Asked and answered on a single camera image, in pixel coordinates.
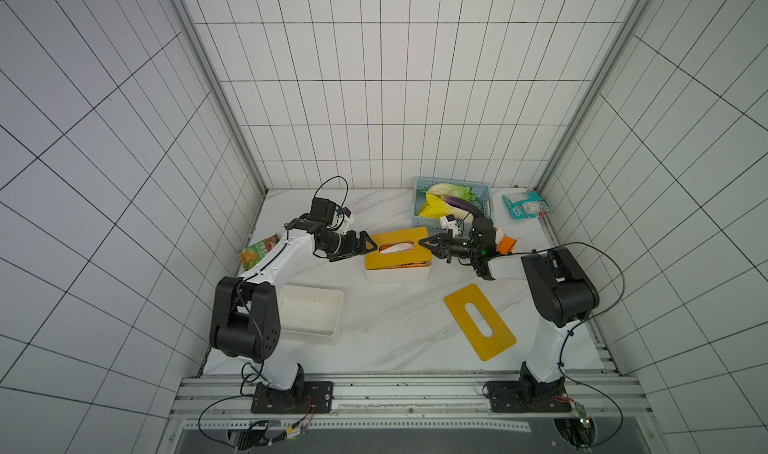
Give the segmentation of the white tissue sheet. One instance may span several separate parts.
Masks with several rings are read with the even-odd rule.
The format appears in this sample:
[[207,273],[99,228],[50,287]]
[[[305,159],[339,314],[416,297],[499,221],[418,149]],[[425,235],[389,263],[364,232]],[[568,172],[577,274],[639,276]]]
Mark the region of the white tissue sheet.
[[396,254],[399,252],[408,252],[414,250],[414,243],[411,241],[404,241],[392,244],[382,245],[379,248],[381,254]]

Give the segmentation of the white tissue box base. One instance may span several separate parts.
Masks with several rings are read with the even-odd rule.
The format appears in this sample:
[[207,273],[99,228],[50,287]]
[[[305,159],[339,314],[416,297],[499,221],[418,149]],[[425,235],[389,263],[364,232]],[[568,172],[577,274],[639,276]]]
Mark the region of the white tissue box base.
[[418,282],[426,280],[431,270],[432,266],[429,263],[401,265],[386,269],[366,270],[366,278],[374,284]]

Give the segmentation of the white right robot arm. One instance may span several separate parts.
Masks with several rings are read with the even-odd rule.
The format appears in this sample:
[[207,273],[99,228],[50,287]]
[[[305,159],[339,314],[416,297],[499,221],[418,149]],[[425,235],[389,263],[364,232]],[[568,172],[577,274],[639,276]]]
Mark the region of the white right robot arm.
[[565,345],[599,305],[596,287],[568,247],[516,252],[511,239],[485,217],[474,219],[464,237],[441,232],[420,240],[419,245],[446,262],[467,261],[488,281],[512,279],[517,274],[525,277],[539,315],[533,347],[516,382],[489,383],[487,391],[493,397],[513,396],[528,410],[541,405],[564,407]]

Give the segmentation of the yellow bamboo box lid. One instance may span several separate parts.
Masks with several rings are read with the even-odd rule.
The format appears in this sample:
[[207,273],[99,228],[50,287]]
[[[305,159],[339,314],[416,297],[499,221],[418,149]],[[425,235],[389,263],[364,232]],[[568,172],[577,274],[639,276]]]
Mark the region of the yellow bamboo box lid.
[[425,238],[428,238],[426,227],[373,234],[371,239],[377,248],[364,256],[365,269],[374,271],[429,265],[432,252],[419,244]]

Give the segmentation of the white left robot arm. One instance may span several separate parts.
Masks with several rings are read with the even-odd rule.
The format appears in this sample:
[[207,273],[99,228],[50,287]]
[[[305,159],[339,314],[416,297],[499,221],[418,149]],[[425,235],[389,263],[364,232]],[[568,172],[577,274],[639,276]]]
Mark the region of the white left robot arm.
[[301,366],[279,345],[277,295],[317,250],[336,262],[374,252],[378,245],[365,231],[334,229],[330,221],[303,214],[286,224],[263,260],[240,276],[223,277],[215,288],[210,345],[228,357],[257,363],[261,379],[276,391],[292,391],[303,376]]

